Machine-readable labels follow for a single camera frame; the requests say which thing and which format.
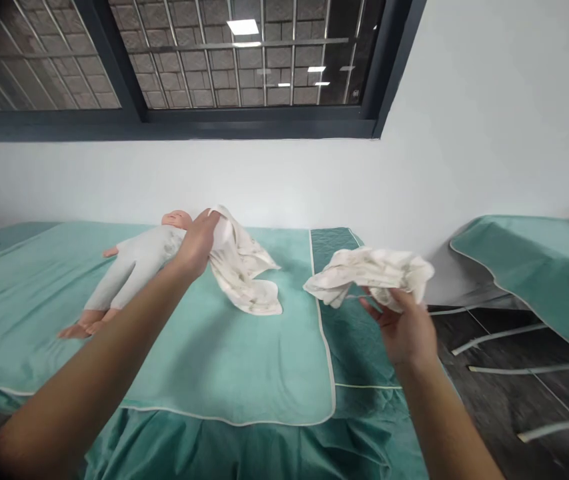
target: white wall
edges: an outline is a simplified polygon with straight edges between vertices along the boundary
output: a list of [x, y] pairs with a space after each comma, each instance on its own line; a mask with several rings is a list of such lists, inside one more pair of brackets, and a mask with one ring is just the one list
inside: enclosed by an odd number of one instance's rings
[[381, 141], [0, 144], [0, 227], [155, 223], [224, 203], [245, 225], [349, 226], [473, 287], [444, 245], [478, 215], [569, 216], [569, 1], [428, 0]]

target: forearm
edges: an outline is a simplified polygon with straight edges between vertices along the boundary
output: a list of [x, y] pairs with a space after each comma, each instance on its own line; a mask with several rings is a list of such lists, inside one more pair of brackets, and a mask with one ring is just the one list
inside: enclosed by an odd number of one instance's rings
[[0, 430], [0, 466], [54, 477], [79, 463], [111, 417], [193, 281], [169, 263]]
[[396, 373], [432, 480], [504, 480], [438, 362]]

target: doll foot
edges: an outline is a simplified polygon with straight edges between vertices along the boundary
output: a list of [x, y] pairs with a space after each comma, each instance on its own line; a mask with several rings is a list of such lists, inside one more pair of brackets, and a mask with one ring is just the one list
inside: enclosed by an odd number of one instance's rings
[[77, 324], [86, 330], [95, 322], [99, 322], [108, 312], [106, 310], [83, 310]]
[[106, 315], [104, 315], [102, 320], [94, 322], [91, 325], [89, 325], [86, 328], [86, 333], [88, 333], [89, 335], [96, 334], [98, 331], [103, 329], [104, 325], [106, 325], [109, 321], [111, 321], [113, 319], [113, 317], [116, 316], [119, 312], [120, 312], [120, 310], [118, 310], [118, 309], [110, 309], [106, 313]]
[[88, 338], [88, 336], [89, 334], [86, 332], [86, 330], [84, 330], [84, 328], [82, 328], [82, 326], [78, 325], [77, 323], [68, 328], [65, 328], [64, 330], [62, 330], [57, 334], [57, 338], [61, 339], [69, 339], [69, 338], [85, 339]]
[[86, 334], [87, 335], [94, 335], [97, 332], [99, 332], [100, 330], [102, 330], [102, 328], [104, 328], [104, 325], [106, 325], [105, 321], [100, 320], [99, 322], [95, 322], [94, 324], [92, 324], [90, 327], [88, 327], [86, 329]]
[[84, 339], [89, 337], [91, 334], [87, 332], [87, 329], [94, 323], [101, 321], [106, 313], [102, 310], [84, 310], [77, 323], [58, 333], [57, 338]]

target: doll leg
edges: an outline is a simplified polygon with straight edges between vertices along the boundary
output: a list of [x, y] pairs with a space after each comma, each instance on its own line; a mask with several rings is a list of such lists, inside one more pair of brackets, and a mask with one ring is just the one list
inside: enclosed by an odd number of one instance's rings
[[90, 333], [86, 329], [99, 322], [109, 310], [109, 305], [121, 286], [126, 282], [135, 263], [124, 257], [115, 259], [102, 280], [99, 281], [93, 294], [84, 306], [78, 322], [57, 334], [59, 338], [86, 338]]
[[142, 290], [149, 280], [155, 277], [155, 274], [161, 269], [163, 263], [163, 259], [161, 258], [138, 260], [135, 263], [135, 268], [131, 272], [129, 279], [111, 302], [111, 308], [106, 315], [104, 315], [104, 318], [90, 325], [86, 329], [86, 332], [89, 335], [94, 335], [103, 328], [108, 321], [112, 320], [113, 317], [133, 299], [137, 292]]

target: window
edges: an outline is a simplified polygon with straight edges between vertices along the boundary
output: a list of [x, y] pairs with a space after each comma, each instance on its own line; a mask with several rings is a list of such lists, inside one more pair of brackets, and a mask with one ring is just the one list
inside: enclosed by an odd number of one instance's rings
[[6, 0], [0, 140], [379, 137], [425, 0]]

